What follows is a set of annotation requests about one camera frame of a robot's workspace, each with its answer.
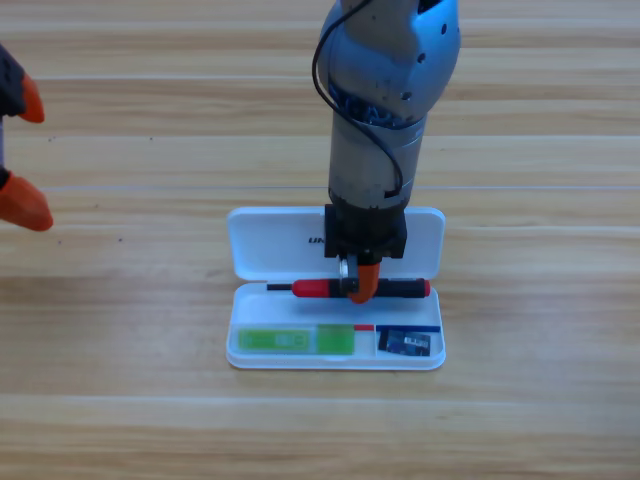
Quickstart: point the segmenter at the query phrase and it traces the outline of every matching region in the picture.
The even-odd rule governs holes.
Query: wooden table
[[[640,478],[637,0],[461,0],[412,201],[440,370],[228,365],[225,215],[327,200],[331,4],[0,0],[48,113],[7,162],[56,219],[0,227],[1,478]]]

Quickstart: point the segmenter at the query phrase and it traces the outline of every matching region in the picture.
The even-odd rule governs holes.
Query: memory card
[[[431,355],[431,336],[421,332],[383,330],[378,349],[409,357],[428,357]]]

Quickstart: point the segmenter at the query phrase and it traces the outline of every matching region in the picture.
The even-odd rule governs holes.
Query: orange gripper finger
[[[44,194],[13,173],[0,190],[0,220],[36,232],[49,230],[53,225]]]
[[[38,86],[26,72],[22,79],[22,98],[26,108],[24,113],[20,114],[20,118],[31,123],[44,122],[44,106],[38,92]]]
[[[378,290],[380,277],[380,264],[358,265],[358,291],[350,295],[351,301],[356,304],[367,303]]]

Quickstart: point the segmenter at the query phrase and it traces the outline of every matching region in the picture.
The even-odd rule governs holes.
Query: green usb stick
[[[242,328],[238,332],[238,346],[248,351],[307,353],[310,343],[308,330]]]

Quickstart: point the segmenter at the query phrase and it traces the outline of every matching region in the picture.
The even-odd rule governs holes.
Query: white plastic case
[[[427,207],[408,207],[407,244],[401,260],[385,259],[381,278],[435,278],[440,268],[445,217]],[[440,304],[435,289],[424,299],[374,298],[355,305],[346,298],[298,298],[267,291],[267,283],[338,278],[338,260],[324,257],[324,207],[244,207],[227,219],[236,275],[252,283],[234,297],[227,359],[247,369],[432,370],[446,357]],[[355,333],[352,355],[247,352],[238,332],[247,328],[306,329],[318,325],[435,327],[429,356],[405,356],[378,349],[380,333]]]

